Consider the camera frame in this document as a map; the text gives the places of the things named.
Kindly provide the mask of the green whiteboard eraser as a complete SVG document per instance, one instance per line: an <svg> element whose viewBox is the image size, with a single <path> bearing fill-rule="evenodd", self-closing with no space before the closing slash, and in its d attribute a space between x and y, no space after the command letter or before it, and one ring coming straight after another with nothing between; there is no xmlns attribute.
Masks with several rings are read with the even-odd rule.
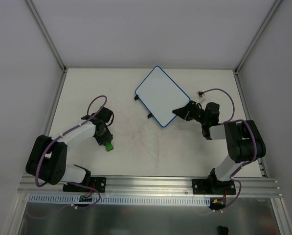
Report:
<svg viewBox="0 0 292 235"><path fill-rule="evenodd" d="M114 146L110 141L107 141L104 143L105 149L107 152L112 151L114 149Z"/></svg>

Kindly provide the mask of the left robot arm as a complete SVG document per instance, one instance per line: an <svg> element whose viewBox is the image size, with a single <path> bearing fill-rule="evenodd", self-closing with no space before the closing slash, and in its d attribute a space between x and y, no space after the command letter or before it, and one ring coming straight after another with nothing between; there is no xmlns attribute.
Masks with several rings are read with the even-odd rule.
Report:
<svg viewBox="0 0 292 235"><path fill-rule="evenodd" d="M113 150L113 135L109 131L113 120L113 111L103 107L97 114L82 117L82 122L63 136L38 136L25 166L26 173L35 176L35 182L42 180L42 185L64 183L65 192L89 192L94 188L104 193L106 178L92 177L90 170L68 165L67 153L89 138L95 138L106 151Z"/></svg>

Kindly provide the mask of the blue framed whiteboard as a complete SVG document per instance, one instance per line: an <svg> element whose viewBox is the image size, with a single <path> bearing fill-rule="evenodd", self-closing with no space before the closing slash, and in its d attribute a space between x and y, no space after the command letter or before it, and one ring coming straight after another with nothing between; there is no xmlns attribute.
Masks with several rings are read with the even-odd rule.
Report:
<svg viewBox="0 0 292 235"><path fill-rule="evenodd" d="M189 95L160 67L155 66L135 90L158 124L165 128L176 117L173 110L187 105Z"/></svg>

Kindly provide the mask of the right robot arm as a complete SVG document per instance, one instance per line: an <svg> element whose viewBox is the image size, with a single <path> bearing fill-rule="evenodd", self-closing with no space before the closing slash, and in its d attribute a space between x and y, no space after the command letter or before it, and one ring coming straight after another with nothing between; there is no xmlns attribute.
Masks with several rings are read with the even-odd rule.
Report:
<svg viewBox="0 0 292 235"><path fill-rule="evenodd" d="M242 167L262 158L266 154L265 143L253 120L219 122L220 106L209 102L203 109L191 101L172 111L185 121L195 120L202 126L202 136L207 140L225 140L227 156L222 163L210 171L206 179L193 179L194 195L235 195L233 178Z"/></svg>

